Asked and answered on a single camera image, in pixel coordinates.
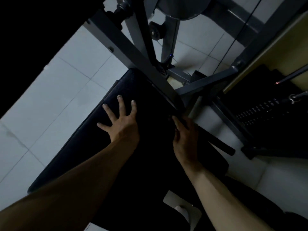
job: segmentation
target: weight bench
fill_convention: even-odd
[[[111,125],[102,108],[103,103],[108,104],[115,115],[119,116],[116,98],[119,94],[123,96],[127,113],[131,111],[130,101],[134,99],[137,103],[137,123],[141,139],[91,222],[109,231],[129,228],[180,230],[188,223],[176,210],[163,203],[163,198],[168,190],[171,190],[201,210],[203,215],[195,230],[204,229],[204,227],[207,230],[215,230],[173,152],[174,124],[169,116],[179,116],[179,113],[136,69],[129,69],[113,85],[32,183],[28,192],[31,193],[60,177],[110,143],[108,133],[98,128],[96,123]],[[234,149],[199,127],[199,161],[224,182],[249,209],[275,230],[289,227],[290,220],[287,217],[292,217],[296,222],[298,222],[297,219],[302,221],[302,217],[296,214],[287,216],[278,206],[258,192],[226,177],[229,165],[208,140],[230,155],[235,152]]]

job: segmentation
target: finger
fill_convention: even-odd
[[[137,105],[136,105],[136,101],[132,100],[131,101],[131,105],[132,105],[132,111],[131,111],[131,116],[135,117],[136,113],[137,113]]]
[[[118,102],[119,102],[120,117],[126,116],[126,109],[125,109],[124,100],[123,100],[121,95],[118,95],[117,98],[118,98]]]
[[[193,130],[195,128],[195,123],[192,121],[191,118],[187,116],[182,116],[182,118],[186,121],[186,126],[189,130]]]
[[[96,124],[99,128],[101,128],[103,131],[106,131],[106,132],[108,132],[108,130],[109,130],[109,126],[106,126],[106,125],[104,125],[104,124],[102,124],[102,123],[100,123],[100,122],[98,122],[97,124]]]
[[[179,121],[179,119],[176,116],[172,116],[172,119],[174,120],[175,126],[180,133],[186,130],[185,126]]]
[[[180,135],[180,134],[179,134],[178,129],[175,128],[174,139],[173,139],[174,142],[177,142],[177,141],[178,141],[179,135]]]
[[[111,111],[111,109],[108,107],[108,105],[103,104],[103,109],[106,111],[110,121],[112,123],[114,123],[117,120],[117,118],[116,118],[115,114]]]

